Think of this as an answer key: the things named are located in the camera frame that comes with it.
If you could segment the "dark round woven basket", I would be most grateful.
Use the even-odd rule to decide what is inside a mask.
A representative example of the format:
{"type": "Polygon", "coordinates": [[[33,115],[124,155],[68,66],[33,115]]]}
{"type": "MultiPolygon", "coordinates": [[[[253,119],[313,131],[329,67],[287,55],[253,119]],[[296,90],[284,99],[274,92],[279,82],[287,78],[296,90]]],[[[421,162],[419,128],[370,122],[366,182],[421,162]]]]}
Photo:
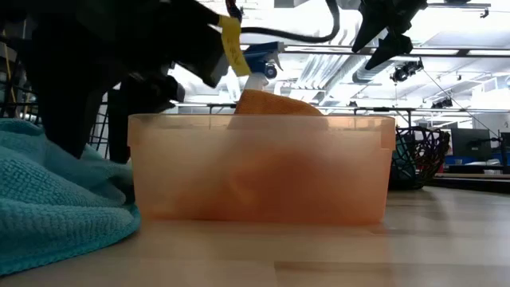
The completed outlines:
{"type": "Polygon", "coordinates": [[[417,190],[424,187],[439,171],[449,150],[450,134],[440,129],[419,126],[396,128],[397,143],[405,144],[415,165],[415,177],[410,180],[389,179],[389,189],[417,190]]]}

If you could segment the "orange microfiber towel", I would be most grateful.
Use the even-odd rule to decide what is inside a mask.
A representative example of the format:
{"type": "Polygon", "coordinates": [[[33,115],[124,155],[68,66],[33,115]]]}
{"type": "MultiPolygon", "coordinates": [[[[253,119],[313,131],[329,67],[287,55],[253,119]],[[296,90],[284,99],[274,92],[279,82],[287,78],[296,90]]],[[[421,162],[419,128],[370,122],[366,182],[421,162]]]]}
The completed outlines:
{"type": "Polygon", "coordinates": [[[301,100],[254,89],[246,89],[242,92],[237,102],[234,115],[235,117],[229,122],[228,129],[251,128],[252,124],[242,119],[249,115],[273,115],[279,117],[314,116],[317,117],[317,120],[306,120],[304,122],[304,126],[307,129],[328,129],[328,121],[318,109],[310,104],[301,100]]]}

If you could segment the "teal microfiber towel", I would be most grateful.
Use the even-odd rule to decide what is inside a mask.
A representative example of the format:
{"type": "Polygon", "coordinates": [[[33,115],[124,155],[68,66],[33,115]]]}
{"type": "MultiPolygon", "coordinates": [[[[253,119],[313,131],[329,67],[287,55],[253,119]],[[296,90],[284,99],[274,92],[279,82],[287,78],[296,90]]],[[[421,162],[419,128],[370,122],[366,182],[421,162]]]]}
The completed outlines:
{"type": "Polygon", "coordinates": [[[415,165],[404,143],[397,143],[392,154],[390,178],[392,180],[410,180],[415,177],[415,165]]]}

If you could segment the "turquoise microfiber towel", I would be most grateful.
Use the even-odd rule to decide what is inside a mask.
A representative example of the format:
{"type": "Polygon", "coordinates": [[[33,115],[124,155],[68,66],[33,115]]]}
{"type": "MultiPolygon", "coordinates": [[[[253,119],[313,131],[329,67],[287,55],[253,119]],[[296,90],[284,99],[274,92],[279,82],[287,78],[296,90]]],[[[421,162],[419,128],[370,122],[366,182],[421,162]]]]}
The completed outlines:
{"type": "Polygon", "coordinates": [[[132,169],[87,146],[77,159],[28,121],[0,119],[0,276],[110,246],[139,229],[132,169]]]}

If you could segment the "black background monitor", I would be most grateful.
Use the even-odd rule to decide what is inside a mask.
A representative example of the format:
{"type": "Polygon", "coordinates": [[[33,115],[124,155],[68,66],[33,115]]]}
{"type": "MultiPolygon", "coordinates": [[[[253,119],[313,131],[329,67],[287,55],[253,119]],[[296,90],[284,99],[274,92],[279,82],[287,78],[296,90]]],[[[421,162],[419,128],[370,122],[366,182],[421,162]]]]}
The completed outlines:
{"type": "Polygon", "coordinates": [[[454,156],[486,161],[492,156],[491,137],[486,129],[454,128],[451,130],[454,156]]]}

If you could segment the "yellow paper tag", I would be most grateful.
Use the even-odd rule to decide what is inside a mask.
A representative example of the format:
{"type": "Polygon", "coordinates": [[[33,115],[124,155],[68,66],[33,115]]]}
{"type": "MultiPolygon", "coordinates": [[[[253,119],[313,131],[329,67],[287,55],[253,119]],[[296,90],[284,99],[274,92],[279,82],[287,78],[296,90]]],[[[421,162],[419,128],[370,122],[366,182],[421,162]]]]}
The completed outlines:
{"type": "Polygon", "coordinates": [[[241,25],[236,18],[219,16],[218,26],[222,29],[222,45],[226,58],[238,77],[248,76],[250,67],[241,51],[241,25]]]}

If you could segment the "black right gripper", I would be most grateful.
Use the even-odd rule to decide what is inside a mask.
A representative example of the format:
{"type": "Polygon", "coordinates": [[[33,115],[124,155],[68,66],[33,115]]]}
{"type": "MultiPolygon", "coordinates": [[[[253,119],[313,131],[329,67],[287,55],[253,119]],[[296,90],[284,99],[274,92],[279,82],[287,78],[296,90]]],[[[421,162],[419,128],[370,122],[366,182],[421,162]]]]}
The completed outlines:
{"type": "Polygon", "coordinates": [[[351,51],[360,51],[383,29],[390,32],[385,38],[379,39],[379,47],[366,63],[366,70],[412,51],[410,38],[403,34],[411,28],[411,20],[416,13],[427,6],[427,0],[361,0],[359,12],[363,20],[351,51]]]}

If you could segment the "grey spray bottle blue trigger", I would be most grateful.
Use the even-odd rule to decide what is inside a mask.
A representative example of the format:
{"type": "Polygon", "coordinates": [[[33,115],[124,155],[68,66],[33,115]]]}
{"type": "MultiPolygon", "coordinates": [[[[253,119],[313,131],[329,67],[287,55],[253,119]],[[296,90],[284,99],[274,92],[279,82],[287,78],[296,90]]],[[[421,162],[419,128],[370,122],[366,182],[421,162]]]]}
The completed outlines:
{"type": "Polygon", "coordinates": [[[275,79],[282,70],[279,54],[286,45],[281,41],[250,45],[243,53],[250,68],[244,90],[262,91],[269,81],[275,79]]]}

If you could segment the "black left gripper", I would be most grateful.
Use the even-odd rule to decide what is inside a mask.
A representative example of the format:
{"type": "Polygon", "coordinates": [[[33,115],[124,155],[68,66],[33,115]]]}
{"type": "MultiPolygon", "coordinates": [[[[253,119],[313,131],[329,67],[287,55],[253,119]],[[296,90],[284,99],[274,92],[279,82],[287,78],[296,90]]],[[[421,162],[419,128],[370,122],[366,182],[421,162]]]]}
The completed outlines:
{"type": "Polygon", "coordinates": [[[184,101],[186,91],[172,76],[149,77],[176,63],[177,25],[218,22],[197,0],[22,0],[22,10],[37,23],[25,64],[45,135],[70,155],[81,157],[103,95],[130,73],[148,77],[128,77],[108,93],[109,158],[116,163],[131,156],[130,115],[184,101]],[[74,68],[90,73],[70,73],[74,68]]]}

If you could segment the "orange translucent plastic bin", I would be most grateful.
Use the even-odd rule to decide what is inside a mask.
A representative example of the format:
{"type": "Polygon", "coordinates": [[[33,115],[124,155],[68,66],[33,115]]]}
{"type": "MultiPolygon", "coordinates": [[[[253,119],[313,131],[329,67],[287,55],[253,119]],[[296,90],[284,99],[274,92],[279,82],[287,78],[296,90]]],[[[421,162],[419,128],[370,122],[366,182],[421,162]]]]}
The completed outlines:
{"type": "Polygon", "coordinates": [[[385,214],[385,116],[131,116],[135,201],[150,219],[371,225],[385,214]]]}

